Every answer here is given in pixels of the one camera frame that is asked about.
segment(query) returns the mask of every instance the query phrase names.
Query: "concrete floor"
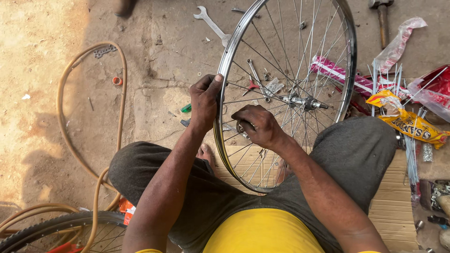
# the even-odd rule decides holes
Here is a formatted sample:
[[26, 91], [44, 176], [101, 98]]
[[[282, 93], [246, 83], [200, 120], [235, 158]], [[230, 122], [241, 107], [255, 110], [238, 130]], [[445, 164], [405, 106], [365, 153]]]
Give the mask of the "concrete floor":
[[[366, 1], [348, 2], [359, 25], [358, 68], [368, 74], [367, 64], [380, 52], [378, 17]], [[72, 57], [98, 41], [117, 42], [129, 71], [122, 145], [148, 140], [171, 148], [184, 129], [179, 120], [189, 118], [178, 113], [189, 103], [189, 86], [198, 80], [198, 72], [216, 73], [223, 53], [220, 39], [204, 21], [193, 18], [198, 13], [196, 6], [206, 6], [220, 28], [232, 33], [240, 15], [232, 15], [231, 7], [246, 9], [251, 4], [252, 0], [140, 0], [133, 15], [124, 19], [112, 14], [108, 1], [1, 1], [0, 220], [39, 203], [92, 209], [95, 181], [70, 154], [56, 117], [58, 81]], [[396, 0], [389, 8], [391, 39], [397, 27], [411, 17], [422, 17], [428, 23], [408, 41], [400, 60], [405, 77], [419, 77], [448, 63], [450, 31], [445, 24], [450, 21], [449, 9], [446, 0]], [[204, 44], [205, 37], [212, 41]], [[155, 44], [158, 39], [162, 45]], [[109, 165], [116, 150], [121, 90], [111, 79], [121, 75], [120, 68], [117, 53], [88, 57], [72, 72], [64, 91], [72, 141], [98, 173]], [[31, 98], [22, 100], [25, 94]], [[205, 142], [215, 146], [212, 133]], [[449, 152], [450, 146], [445, 145], [435, 151], [433, 164], [419, 164], [420, 176], [449, 178], [450, 165], [445, 159]], [[100, 196], [100, 208], [104, 208], [114, 194], [102, 189]], [[29, 219], [18, 228], [53, 216]], [[424, 248], [436, 246], [424, 233], [418, 241]]]

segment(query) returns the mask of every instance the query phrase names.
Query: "hammer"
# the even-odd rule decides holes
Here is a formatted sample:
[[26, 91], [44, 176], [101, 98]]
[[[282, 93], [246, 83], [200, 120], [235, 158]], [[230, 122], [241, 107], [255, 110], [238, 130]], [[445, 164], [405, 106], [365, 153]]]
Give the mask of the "hammer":
[[380, 21], [381, 49], [385, 49], [389, 43], [389, 26], [387, 23], [387, 7], [391, 6], [394, 0], [369, 0], [369, 8], [377, 9], [378, 20]]

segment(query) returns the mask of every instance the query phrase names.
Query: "fingernail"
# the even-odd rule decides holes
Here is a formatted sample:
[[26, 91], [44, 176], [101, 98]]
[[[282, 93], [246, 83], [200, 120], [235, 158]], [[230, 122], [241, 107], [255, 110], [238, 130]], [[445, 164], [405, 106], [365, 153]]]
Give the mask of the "fingernail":
[[221, 75], [216, 75], [216, 77], [214, 78], [214, 80], [216, 80], [216, 81], [221, 81], [221, 80], [222, 80], [222, 76], [221, 76]]

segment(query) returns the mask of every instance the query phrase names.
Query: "bicycle wheel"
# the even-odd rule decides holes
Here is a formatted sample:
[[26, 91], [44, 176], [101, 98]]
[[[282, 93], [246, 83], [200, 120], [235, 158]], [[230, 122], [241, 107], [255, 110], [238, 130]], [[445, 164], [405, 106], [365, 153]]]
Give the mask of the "bicycle wheel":
[[[124, 214], [99, 212], [99, 225], [91, 252], [111, 253], [122, 249], [127, 225]], [[0, 253], [46, 253], [81, 251], [92, 229], [92, 212], [72, 213], [28, 227], [0, 242]]]
[[[322, 64], [325, 59], [334, 67]], [[339, 80], [323, 72], [339, 68], [345, 70]], [[261, 104], [307, 152], [318, 133], [343, 120], [356, 73], [356, 32], [347, 2], [257, 0], [234, 30], [218, 72], [224, 76], [214, 124], [218, 153], [242, 185], [268, 193], [284, 180], [286, 166], [237, 133], [230, 116], [246, 104]], [[266, 87], [273, 78], [283, 83], [281, 90]], [[260, 89], [243, 97], [249, 79]]]

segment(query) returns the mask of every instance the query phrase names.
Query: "yellow packet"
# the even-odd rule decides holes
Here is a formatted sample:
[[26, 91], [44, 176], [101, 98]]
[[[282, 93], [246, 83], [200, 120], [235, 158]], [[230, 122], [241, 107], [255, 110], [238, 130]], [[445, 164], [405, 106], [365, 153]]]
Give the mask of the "yellow packet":
[[378, 107], [392, 106], [387, 109], [387, 115], [380, 115], [378, 118], [410, 137], [434, 144], [436, 149], [439, 149], [447, 141], [447, 136], [450, 135], [450, 131], [441, 131], [423, 118], [418, 117], [417, 114], [407, 112], [401, 105], [400, 98], [389, 90], [382, 90], [372, 95], [366, 103]]

